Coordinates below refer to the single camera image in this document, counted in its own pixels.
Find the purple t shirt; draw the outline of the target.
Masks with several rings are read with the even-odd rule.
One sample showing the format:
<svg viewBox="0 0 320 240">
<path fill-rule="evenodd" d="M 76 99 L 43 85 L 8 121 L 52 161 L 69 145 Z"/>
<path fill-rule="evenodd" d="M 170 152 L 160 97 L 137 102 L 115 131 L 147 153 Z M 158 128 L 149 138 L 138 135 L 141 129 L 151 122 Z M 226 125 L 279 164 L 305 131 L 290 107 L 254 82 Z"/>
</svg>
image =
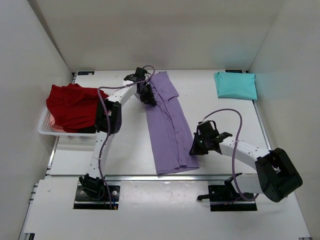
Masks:
<svg viewBox="0 0 320 240">
<path fill-rule="evenodd" d="M 156 105 L 147 106 L 145 112 L 156 173 L 174 174 L 199 168 L 197 157 L 189 154 L 192 133 L 168 73 L 155 74 L 150 85 Z"/>
</svg>

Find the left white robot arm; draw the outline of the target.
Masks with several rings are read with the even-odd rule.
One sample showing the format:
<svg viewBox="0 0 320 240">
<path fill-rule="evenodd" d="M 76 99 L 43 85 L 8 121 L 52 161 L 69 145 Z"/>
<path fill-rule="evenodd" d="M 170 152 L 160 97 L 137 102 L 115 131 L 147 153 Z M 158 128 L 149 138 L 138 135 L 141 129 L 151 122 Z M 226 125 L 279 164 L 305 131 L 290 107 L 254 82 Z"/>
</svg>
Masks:
<svg viewBox="0 0 320 240">
<path fill-rule="evenodd" d="M 94 201 L 108 197 L 108 201 L 112 202 L 103 165 L 107 162 L 111 143 L 122 126 L 122 107 L 134 95 L 145 105 L 157 105 L 150 85 L 154 74 L 155 68 L 151 65 L 137 67 L 135 73 L 127 75 L 120 86 L 100 86 L 97 89 L 99 102 L 94 124 L 95 147 L 87 173 L 79 177 L 83 191 Z"/>
</svg>

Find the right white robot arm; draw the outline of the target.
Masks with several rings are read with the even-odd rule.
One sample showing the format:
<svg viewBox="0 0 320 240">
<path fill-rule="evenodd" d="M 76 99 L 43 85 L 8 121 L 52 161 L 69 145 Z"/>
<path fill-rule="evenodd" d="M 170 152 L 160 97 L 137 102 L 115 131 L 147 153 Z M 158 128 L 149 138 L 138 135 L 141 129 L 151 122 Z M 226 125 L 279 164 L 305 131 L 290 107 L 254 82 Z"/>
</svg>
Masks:
<svg viewBox="0 0 320 240">
<path fill-rule="evenodd" d="M 219 133 L 212 120 L 201 121 L 196 127 L 191 156 L 215 151 L 231 157 L 232 176 L 219 188 L 226 203 L 265 195 L 278 203 L 302 186 L 303 180 L 282 148 L 267 150 L 236 140 L 228 132 Z"/>
</svg>

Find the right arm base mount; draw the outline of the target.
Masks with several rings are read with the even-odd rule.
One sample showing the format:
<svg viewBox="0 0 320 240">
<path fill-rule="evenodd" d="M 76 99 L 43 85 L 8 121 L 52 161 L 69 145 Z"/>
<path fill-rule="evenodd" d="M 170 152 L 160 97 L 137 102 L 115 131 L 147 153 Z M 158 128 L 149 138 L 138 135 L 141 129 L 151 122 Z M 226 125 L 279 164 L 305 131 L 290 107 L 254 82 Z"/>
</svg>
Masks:
<svg viewBox="0 0 320 240">
<path fill-rule="evenodd" d="M 197 175 L 197 181 L 207 182 L 207 193 L 197 196 L 196 201 L 209 202 L 211 212 L 255 212 L 256 201 L 247 201 L 236 192 L 231 174 Z"/>
</svg>

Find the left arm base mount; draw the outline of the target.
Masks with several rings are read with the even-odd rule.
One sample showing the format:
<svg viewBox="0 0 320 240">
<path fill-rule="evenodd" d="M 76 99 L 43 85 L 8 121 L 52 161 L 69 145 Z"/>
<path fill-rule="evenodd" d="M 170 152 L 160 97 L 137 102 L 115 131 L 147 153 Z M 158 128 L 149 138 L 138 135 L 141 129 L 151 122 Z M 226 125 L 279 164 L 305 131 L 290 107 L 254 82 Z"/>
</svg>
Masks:
<svg viewBox="0 0 320 240">
<path fill-rule="evenodd" d="M 105 186 L 100 186 L 98 193 L 92 192 L 77 182 L 73 209 L 76 210 L 118 210 L 121 193 L 119 181 L 108 182 L 110 196 Z"/>
</svg>

